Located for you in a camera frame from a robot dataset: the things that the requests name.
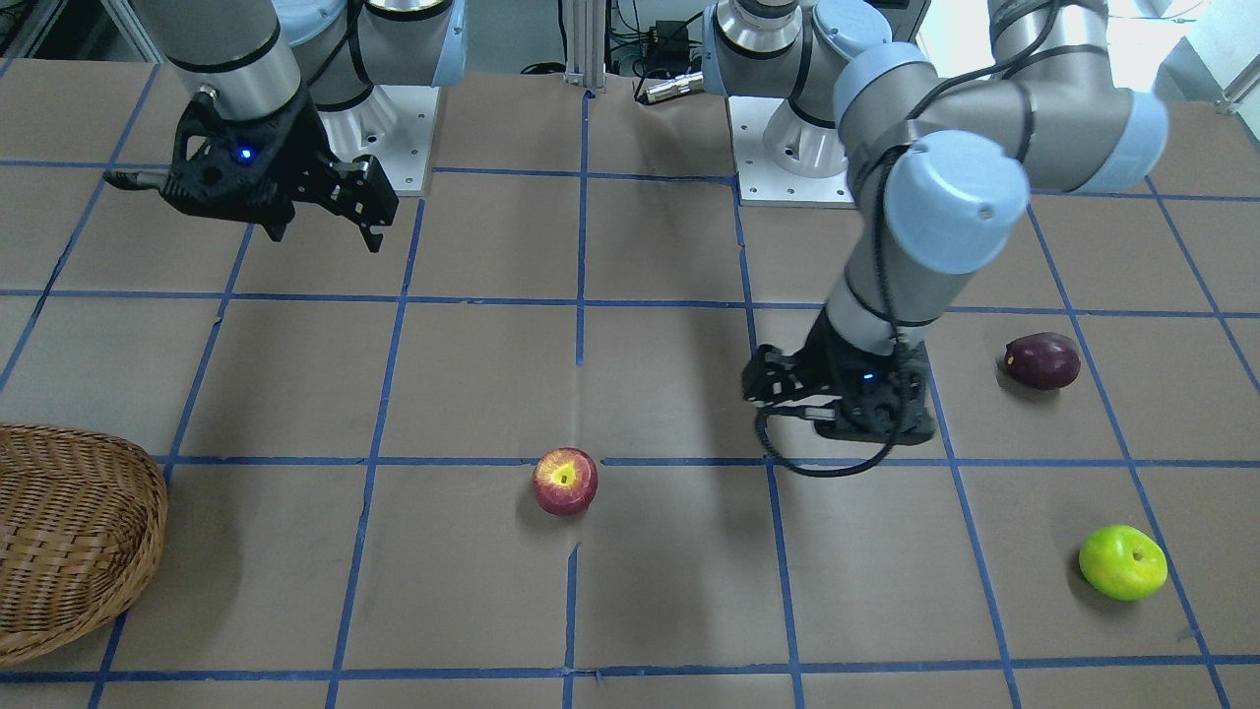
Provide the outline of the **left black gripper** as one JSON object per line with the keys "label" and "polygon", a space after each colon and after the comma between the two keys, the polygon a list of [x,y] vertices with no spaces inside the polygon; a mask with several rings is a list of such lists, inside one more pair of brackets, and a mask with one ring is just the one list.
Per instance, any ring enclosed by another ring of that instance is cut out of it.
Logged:
{"label": "left black gripper", "polygon": [[871,354],[842,337],[829,320],[815,320],[803,348],[788,354],[759,345],[741,372],[743,400],[759,407],[810,395],[833,395],[850,407],[898,403],[895,356]]}

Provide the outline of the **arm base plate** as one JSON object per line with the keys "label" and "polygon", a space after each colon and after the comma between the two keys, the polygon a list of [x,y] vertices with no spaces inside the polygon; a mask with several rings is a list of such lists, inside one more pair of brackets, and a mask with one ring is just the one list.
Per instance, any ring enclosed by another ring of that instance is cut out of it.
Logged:
{"label": "arm base plate", "polygon": [[856,210],[835,128],[800,118],[786,98],[732,96],[727,108],[742,207]]}
{"label": "arm base plate", "polygon": [[398,196],[423,196],[441,97],[440,87],[377,86],[359,105],[320,118],[338,157],[374,156]]}

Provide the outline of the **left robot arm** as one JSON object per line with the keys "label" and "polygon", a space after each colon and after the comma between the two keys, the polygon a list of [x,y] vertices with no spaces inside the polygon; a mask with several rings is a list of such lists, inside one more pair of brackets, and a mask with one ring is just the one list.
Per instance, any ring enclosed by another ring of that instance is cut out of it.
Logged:
{"label": "left robot arm", "polygon": [[932,324],[1005,247],[1032,189],[1120,190],[1166,151],[1169,117],[1114,84],[1102,1],[994,1],[993,64],[944,78],[864,1],[706,8],[712,94],[781,98],[838,141],[861,241],[796,354],[743,366],[759,407],[883,392],[919,369]]}

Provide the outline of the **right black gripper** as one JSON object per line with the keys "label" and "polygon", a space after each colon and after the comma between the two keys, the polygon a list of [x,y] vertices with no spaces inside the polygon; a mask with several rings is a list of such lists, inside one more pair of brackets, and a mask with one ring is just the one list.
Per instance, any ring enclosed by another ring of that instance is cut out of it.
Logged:
{"label": "right black gripper", "polygon": [[256,149],[265,152],[251,190],[251,212],[275,243],[295,219],[294,201],[323,207],[352,220],[365,251],[378,254],[384,229],[394,224],[399,198],[375,156],[334,161],[328,131],[310,94],[292,98],[251,121]]}

